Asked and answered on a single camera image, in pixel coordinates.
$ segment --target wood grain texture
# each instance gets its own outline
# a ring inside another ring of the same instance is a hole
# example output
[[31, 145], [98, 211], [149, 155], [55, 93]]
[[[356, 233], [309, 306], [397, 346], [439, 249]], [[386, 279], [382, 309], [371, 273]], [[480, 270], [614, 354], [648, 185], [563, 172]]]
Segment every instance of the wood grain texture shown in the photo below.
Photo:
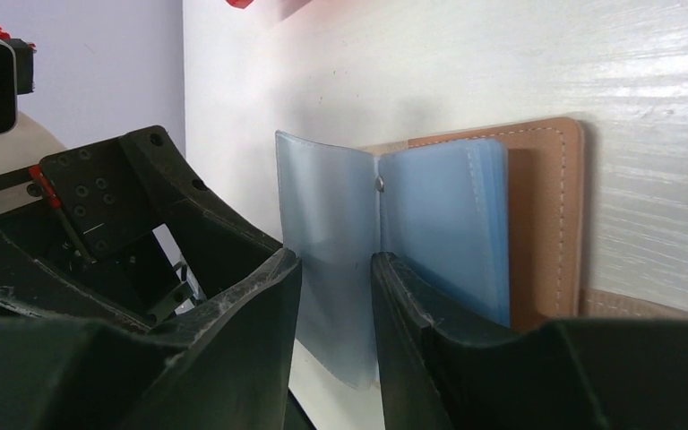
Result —
[[280, 238], [276, 129], [365, 147], [568, 115], [588, 132], [583, 283], [688, 311], [688, 2], [193, 0], [184, 12], [189, 161], [258, 227]]

